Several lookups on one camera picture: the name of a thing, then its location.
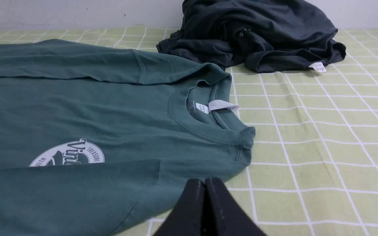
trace white tag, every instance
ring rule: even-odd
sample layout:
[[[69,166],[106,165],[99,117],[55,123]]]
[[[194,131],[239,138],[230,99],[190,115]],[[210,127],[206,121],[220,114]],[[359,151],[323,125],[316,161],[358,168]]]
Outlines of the white tag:
[[[229,109],[231,111],[236,111],[239,106],[233,103],[228,103],[223,100],[214,100],[208,103],[208,108],[210,111],[216,110],[216,109]]]
[[[196,103],[196,109],[200,110],[201,112],[203,112],[205,114],[210,113],[210,109],[207,106],[199,104],[199,103]]]
[[[313,63],[309,67],[315,69],[317,72],[326,72],[326,69],[323,66],[323,63],[321,62]]]

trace folded clothing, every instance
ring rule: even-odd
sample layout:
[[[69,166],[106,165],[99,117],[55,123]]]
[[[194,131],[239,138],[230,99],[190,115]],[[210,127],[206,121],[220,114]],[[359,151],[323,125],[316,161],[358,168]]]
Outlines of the folded clothing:
[[[185,0],[180,30],[157,45],[160,53],[256,72],[327,66],[345,58],[338,29],[304,0]]]

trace black object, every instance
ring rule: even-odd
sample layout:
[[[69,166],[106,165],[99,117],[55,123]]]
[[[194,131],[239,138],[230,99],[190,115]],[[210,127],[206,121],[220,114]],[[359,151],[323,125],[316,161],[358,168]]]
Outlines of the black object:
[[[266,236],[219,178],[187,181],[173,211],[154,236]]]
[[[256,72],[307,69],[342,61],[338,29],[304,0],[185,0],[183,23],[158,52]]]

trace white wall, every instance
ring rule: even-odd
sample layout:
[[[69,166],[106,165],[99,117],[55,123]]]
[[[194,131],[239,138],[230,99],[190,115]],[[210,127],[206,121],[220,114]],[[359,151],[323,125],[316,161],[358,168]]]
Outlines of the white wall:
[[[378,28],[378,0],[308,0],[338,28]],[[183,0],[0,0],[0,30],[180,28]]]

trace shirt sleeve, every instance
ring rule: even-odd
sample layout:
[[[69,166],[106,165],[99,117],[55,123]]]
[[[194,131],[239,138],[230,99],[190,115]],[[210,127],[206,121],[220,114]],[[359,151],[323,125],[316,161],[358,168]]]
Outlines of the shirt sleeve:
[[[114,49],[52,39],[38,43],[0,45],[0,77],[94,79],[120,84],[170,84],[203,70],[224,79],[217,66],[172,55]]]

